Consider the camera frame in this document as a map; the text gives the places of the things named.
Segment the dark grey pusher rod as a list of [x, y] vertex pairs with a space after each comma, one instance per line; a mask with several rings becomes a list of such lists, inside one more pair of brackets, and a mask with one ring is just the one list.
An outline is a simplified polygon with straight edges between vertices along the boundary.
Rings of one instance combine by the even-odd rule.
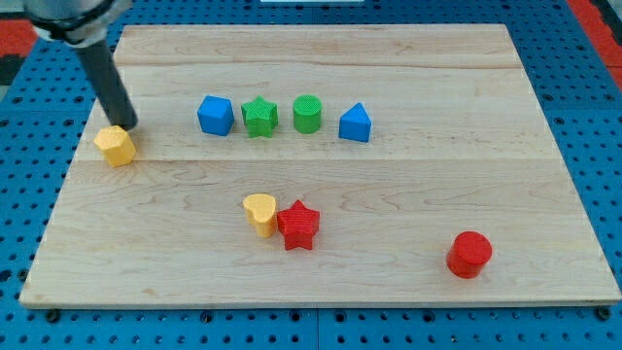
[[136, 112], [105, 40], [75, 49], [110, 125], [124, 130], [138, 123]]

